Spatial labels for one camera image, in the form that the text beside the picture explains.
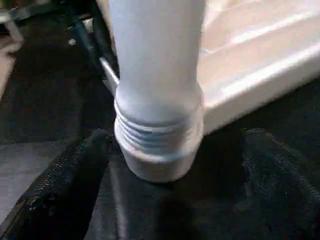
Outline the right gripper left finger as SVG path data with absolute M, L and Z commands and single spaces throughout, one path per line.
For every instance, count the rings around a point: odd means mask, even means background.
M 56 157 L 0 225 L 2 240 L 82 240 L 92 217 L 112 139 L 96 129 Z

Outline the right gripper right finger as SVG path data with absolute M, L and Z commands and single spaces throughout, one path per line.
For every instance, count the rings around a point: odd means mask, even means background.
M 261 128 L 243 133 L 243 166 L 278 240 L 320 238 L 320 167 Z

